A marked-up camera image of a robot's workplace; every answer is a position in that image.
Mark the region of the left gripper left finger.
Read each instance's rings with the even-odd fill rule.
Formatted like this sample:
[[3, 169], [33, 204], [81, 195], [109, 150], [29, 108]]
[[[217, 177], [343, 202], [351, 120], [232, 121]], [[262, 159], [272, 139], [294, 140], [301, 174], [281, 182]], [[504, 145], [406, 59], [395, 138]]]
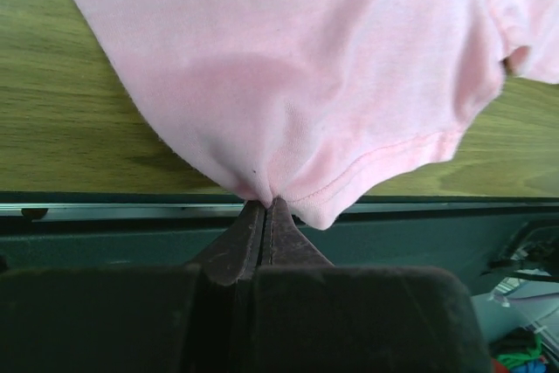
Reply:
[[258, 261], [265, 209], [246, 204], [173, 266], [4, 268], [4, 372], [228, 372], [238, 284]]

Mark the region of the pink t shirt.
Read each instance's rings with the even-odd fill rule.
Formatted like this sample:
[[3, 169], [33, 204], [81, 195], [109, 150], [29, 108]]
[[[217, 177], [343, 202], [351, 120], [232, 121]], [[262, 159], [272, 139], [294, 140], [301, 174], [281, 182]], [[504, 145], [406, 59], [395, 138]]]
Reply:
[[558, 81], [558, 0], [73, 1], [175, 153], [321, 230], [451, 160], [507, 73]]

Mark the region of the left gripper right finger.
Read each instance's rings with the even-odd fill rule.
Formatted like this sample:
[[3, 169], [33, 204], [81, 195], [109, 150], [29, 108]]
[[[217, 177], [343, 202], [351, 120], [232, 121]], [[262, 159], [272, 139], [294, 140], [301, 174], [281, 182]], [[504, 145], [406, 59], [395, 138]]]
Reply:
[[286, 203], [266, 214], [252, 280], [247, 372], [488, 372], [465, 286], [437, 267], [333, 266]]

